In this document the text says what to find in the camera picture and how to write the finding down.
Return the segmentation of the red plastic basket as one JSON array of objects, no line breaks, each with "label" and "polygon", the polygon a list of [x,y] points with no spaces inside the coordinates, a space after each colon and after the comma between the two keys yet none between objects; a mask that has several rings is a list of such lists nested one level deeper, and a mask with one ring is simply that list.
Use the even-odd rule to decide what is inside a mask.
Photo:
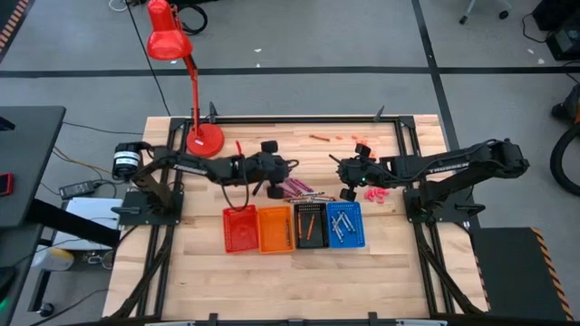
[{"label": "red plastic basket", "polygon": [[223,229],[227,254],[256,250],[259,247],[254,205],[248,205],[241,211],[224,209]]}]

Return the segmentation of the black desk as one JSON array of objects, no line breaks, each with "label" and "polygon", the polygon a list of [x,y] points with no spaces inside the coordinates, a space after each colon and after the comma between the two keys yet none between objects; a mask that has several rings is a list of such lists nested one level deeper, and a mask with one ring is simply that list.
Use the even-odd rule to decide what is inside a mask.
[{"label": "black desk", "polygon": [[0,106],[14,129],[0,131],[0,174],[11,173],[13,192],[0,197],[0,229],[23,224],[58,138],[63,106]]}]

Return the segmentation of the orange plastic basket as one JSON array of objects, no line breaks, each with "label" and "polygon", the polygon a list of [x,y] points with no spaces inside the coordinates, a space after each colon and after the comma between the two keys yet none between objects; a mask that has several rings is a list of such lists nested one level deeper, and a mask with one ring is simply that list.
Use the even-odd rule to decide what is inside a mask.
[{"label": "orange plastic basket", "polygon": [[[291,247],[286,246],[285,220],[290,222]],[[280,254],[295,249],[293,216],[290,206],[268,206],[257,210],[259,252]]]}]

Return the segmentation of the white box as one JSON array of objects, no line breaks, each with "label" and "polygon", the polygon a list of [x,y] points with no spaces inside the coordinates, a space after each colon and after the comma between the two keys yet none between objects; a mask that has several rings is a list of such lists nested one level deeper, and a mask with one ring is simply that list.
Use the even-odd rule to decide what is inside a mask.
[{"label": "white box", "polygon": [[[98,197],[75,197],[67,205],[66,211],[113,230],[119,229],[119,215],[112,211],[114,207],[121,206],[122,200],[118,198]],[[64,250],[72,251],[96,251],[110,250],[111,247],[104,244],[80,240],[76,236],[66,233],[58,233],[59,239],[55,241],[66,243],[60,245]]]}]

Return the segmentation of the black plastic basket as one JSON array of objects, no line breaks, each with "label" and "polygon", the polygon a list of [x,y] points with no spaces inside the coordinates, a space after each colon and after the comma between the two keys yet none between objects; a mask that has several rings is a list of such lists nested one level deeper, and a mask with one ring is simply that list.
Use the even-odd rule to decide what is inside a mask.
[{"label": "black plastic basket", "polygon": [[[302,239],[298,240],[297,234],[297,214],[302,215]],[[310,241],[306,240],[308,226],[312,215],[316,215],[314,231]],[[326,214],[326,204],[304,203],[294,205],[295,224],[295,247],[297,249],[322,249],[329,246],[328,218]]]}]

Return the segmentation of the black equipment case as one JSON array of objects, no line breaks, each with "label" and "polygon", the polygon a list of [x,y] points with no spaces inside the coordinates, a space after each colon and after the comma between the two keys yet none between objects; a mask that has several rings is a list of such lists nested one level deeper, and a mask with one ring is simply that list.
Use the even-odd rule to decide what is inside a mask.
[{"label": "black equipment case", "polygon": [[532,16],[555,60],[580,60],[580,0],[541,0]]}]

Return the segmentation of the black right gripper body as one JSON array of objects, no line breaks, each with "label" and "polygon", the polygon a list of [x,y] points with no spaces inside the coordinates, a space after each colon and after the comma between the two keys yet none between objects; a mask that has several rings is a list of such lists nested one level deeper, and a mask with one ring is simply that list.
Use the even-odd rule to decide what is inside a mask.
[{"label": "black right gripper body", "polygon": [[385,188],[384,168],[371,158],[371,149],[357,143],[354,158],[343,158],[338,161],[337,174],[346,185],[340,192],[339,197],[353,202],[356,199],[356,187],[373,186]]}]

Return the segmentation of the black hazard-striped platform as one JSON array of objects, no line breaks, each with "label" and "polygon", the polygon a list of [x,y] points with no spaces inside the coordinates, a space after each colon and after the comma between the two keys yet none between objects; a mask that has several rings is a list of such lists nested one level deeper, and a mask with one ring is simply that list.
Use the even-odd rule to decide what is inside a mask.
[{"label": "black hazard-striped platform", "polygon": [[491,315],[541,321],[574,319],[539,229],[480,228],[471,233],[471,241]]}]

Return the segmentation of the office chair wheeled base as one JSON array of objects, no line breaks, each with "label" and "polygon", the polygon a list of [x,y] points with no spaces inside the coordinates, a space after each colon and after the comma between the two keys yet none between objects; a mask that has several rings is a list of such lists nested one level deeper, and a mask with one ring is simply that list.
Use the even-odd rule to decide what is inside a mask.
[{"label": "office chair wheeled base", "polygon": [[[475,7],[477,1],[479,1],[479,0],[469,0],[468,1],[467,6],[465,7],[462,16],[459,19],[459,24],[464,25],[468,21],[469,16],[471,15],[473,8]],[[495,1],[501,3],[504,6],[504,8],[498,13],[498,18],[500,20],[504,20],[504,19],[508,18],[510,15],[510,11],[512,9],[512,5],[509,2],[509,0],[495,0]]]}]

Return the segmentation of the hazard-striped floor mat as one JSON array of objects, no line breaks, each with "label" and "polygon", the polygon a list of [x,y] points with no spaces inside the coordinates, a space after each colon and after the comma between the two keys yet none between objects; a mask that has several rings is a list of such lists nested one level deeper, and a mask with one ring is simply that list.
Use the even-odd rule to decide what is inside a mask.
[{"label": "hazard-striped floor mat", "polygon": [[0,0],[0,54],[4,54],[24,22],[34,0]]}]

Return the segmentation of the blue plastic basket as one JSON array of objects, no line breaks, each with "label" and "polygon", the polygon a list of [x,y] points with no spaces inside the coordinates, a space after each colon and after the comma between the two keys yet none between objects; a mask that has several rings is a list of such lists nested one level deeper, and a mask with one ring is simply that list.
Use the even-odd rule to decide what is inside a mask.
[{"label": "blue plastic basket", "polygon": [[[342,223],[339,227],[343,234],[343,242],[340,243],[333,229],[331,218],[338,221],[338,214],[345,212],[353,223],[356,233],[349,233]],[[363,215],[360,204],[357,202],[333,202],[326,205],[328,217],[329,246],[339,249],[353,249],[365,247],[365,234],[363,227]]]}]

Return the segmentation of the yellow gray vacuum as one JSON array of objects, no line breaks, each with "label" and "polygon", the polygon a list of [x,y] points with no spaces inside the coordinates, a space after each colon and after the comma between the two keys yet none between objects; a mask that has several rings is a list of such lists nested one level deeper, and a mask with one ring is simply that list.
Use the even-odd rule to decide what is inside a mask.
[{"label": "yellow gray vacuum", "polygon": [[580,84],[575,85],[565,100],[551,109],[551,116],[559,120],[580,123]]}]

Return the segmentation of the black power adapter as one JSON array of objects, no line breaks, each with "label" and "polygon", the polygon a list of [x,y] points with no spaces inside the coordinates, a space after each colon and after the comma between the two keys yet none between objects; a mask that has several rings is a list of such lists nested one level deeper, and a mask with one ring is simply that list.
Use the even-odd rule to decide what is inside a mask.
[{"label": "black power adapter", "polygon": [[74,197],[82,197],[93,194],[94,192],[95,184],[93,181],[83,181],[80,183],[60,187],[58,189],[58,193],[62,200],[68,200]]}]

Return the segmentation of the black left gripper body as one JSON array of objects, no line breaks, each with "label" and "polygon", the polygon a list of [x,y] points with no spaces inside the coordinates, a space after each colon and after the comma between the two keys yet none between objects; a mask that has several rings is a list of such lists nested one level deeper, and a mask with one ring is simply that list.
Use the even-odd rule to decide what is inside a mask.
[{"label": "black left gripper body", "polygon": [[280,155],[276,155],[278,144],[275,140],[261,143],[261,150],[251,157],[251,177],[257,182],[252,191],[255,196],[261,186],[268,181],[266,195],[271,199],[282,199],[285,191],[280,184],[283,183],[290,173],[289,163]]}]

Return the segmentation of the white yellow round device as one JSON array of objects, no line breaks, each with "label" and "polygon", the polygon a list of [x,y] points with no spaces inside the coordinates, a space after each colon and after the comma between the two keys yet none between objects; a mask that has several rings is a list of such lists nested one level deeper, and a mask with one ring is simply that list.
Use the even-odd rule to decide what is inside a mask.
[{"label": "white yellow round device", "polygon": [[74,263],[74,256],[60,248],[47,247],[35,254],[32,267],[50,272],[63,272]]}]

